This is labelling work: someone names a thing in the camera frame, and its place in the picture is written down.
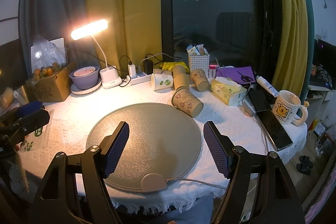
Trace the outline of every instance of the metal screw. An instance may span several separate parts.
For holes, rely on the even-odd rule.
[[[278,154],[275,153],[274,151],[271,151],[271,152],[269,153],[269,156],[270,156],[271,158],[276,159],[276,158],[278,157]]]
[[[63,158],[64,157],[64,152],[58,152],[57,154],[56,154],[56,158],[57,159],[60,159],[60,158]]]
[[[234,148],[234,151],[238,152],[238,153],[241,153],[244,151],[244,148],[241,147],[240,145],[236,145]]]
[[[97,152],[99,150],[99,146],[98,145],[92,145],[90,148],[91,152]]]

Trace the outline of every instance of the purple folder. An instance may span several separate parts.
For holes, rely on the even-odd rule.
[[[231,78],[240,85],[256,83],[251,66],[243,68],[220,68],[216,70],[216,76]]]

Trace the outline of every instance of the white mug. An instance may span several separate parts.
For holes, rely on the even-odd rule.
[[[302,111],[302,117],[297,119],[295,118],[295,114],[299,108]],[[292,122],[300,126],[308,117],[308,110],[305,106],[301,105],[299,97],[287,90],[281,90],[279,92],[272,112],[281,124],[290,124]]]

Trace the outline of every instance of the yellow curtain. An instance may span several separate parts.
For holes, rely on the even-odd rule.
[[[308,55],[308,19],[305,0],[282,0],[282,34],[272,84],[300,95]]]
[[[105,18],[107,30],[95,35],[108,63],[119,67],[119,58],[128,55],[135,66],[145,54],[162,52],[161,0],[85,0],[90,21]],[[100,50],[97,54],[104,59]],[[122,59],[127,69],[127,58]]]

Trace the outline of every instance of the lamp base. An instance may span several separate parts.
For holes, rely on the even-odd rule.
[[[113,88],[114,86],[120,85],[121,82],[122,80],[119,77],[119,79],[111,81],[111,82],[107,82],[107,83],[101,82],[101,85],[103,86],[104,89],[109,89],[109,88]]]
[[[120,85],[122,80],[114,67],[108,67],[100,70],[101,85],[104,89],[113,88]]]

